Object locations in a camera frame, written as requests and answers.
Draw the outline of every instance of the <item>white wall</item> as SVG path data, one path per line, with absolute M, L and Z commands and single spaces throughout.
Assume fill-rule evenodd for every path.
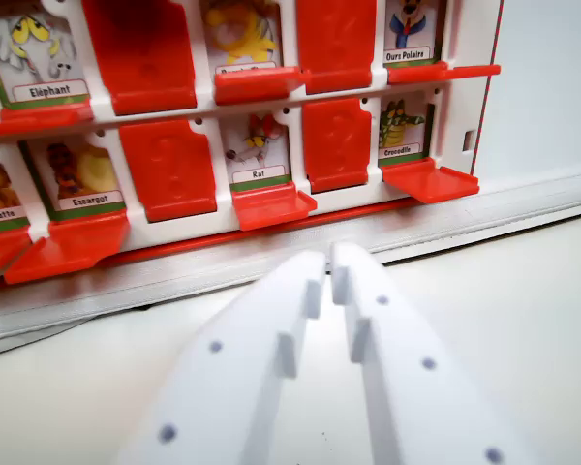
M 483 190 L 581 168 L 581 0 L 505 0 L 474 174 Z

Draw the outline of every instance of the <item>red plastic flap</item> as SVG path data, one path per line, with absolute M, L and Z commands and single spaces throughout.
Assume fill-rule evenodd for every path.
M 170 0 L 83 0 L 116 114 L 196 106 L 185 10 Z
M 30 245 L 28 227 L 0 232 L 0 270 Z
M 317 209 L 317 201 L 297 191 L 293 182 L 233 192 L 232 203 L 242 231 L 301 220 Z
M 186 119 L 122 126 L 119 134 L 149 221 L 217 210 L 208 139 Z
M 264 68 L 215 75 L 215 102 L 218 105 L 286 99 L 303 84 L 297 67 Z
M 451 201 L 477 194 L 477 177 L 435 167 L 432 158 L 382 167 L 383 181 L 424 203 Z
M 309 94 L 368 87 L 376 0 L 297 0 L 299 66 Z
M 372 116 L 358 99 L 303 107 L 303 156 L 312 193 L 368 182 Z
M 52 222 L 49 237 L 26 250 L 7 269 L 5 280 L 22 283 L 91 268 L 118 253 L 128 231 L 125 210 Z
M 72 126 L 93 119 L 88 101 L 29 109 L 0 110 L 0 136 Z
M 447 63 L 440 61 L 428 66 L 410 66 L 408 68 L 389 68 L 387 70 L 388 84 L 411 82 L 438 82 L 443 80 L 477 78 L 481 76 L 498 75 L 502 71 L 500 65 L 465 66 L 448 69 Z

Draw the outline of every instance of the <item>closed red flap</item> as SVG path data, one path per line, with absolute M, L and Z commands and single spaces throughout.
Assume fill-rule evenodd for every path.
M 234 192 L 232 203 L 242 231 L 301 220 L 317 209 L 317 201 L 297 191 L 293 182 Z
M 382 167 L 383 181 L 424 203 L 451 201 L 477 194 L 478 180 L 450 168 L 435 167 L 432 158 Z
M 21 283 L 87 269 L 120 251 L 129 231 L 125 210 L 49 225 L 49 237 L 35 242 L 7 269 L 7 283 Z

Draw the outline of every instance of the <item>cartoon crocodile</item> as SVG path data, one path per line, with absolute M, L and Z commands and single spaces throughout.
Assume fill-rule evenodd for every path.
M 423 116 L 408 116 L 405 113 L 405 101 L 389 102 L 381 113 L 379 128 L 379 148 L 393 147 L 403 143 L 405 128 L 408 124 L 422 124 Z

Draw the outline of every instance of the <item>white table surface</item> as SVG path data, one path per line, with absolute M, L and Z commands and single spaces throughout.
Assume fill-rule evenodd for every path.
M 581 218 L 388 270 L 544 462 L 581 464 Z M 108 463 L 190 335 L 241 291 L 0 355 L 0 465 Z M 346 355 L 342 311 L 327 303 L 285 384 L 271 463 L 370 463 L 360 372 Z

